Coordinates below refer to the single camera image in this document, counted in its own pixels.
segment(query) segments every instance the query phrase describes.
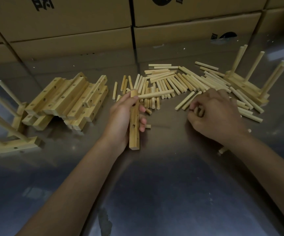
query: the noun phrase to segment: stainless steel table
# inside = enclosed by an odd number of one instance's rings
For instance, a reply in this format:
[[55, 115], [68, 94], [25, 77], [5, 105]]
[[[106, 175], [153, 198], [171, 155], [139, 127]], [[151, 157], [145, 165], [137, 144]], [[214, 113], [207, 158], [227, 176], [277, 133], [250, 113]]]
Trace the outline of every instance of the stainless steel table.
[[[249, 48], [237, 70], [245, 76], [259, 51], [266, 51], [250, 81], [259, 87], [284, 58], [284, 35], [190, 41], [106, 53], [88, 53], [25, 62], [26, 76], [0, 79], [21, 101], [31, 101], [54, 77], [73, 78], [82, 71], [96, 82], [107, 75], [109, 94], [93, 123], [82, 132], [71, 131], [53, 119], [40, 136], [41, 150], [0, 156], [0, 235], [14, 235], [44, 204], [89, 148], [100, 137], [114, 101], [115, 81], [123, 75], [135, 81], [149, 63], [172, 63], [200, 72], [199, 61], [230, 70], [238, 48]], [[195, 132], [187, 112], [174, 107], [186, 93], [161, 101], [148, 116], [152, 129], [141, 134], [141, 149], [126, 149], [117, 159], [83, 235], [284, 235], [284, 217], [248, 169], [233, 154], [218, 155], [221, 147]], [[284, 74], [270, 90], [270, 103], [259, 124], [245, 119], [252, 134], [284, 158]], [[12, 117], [0, 106], [0, 114]], [[6, 132], [0, 129], [0, 137]]]

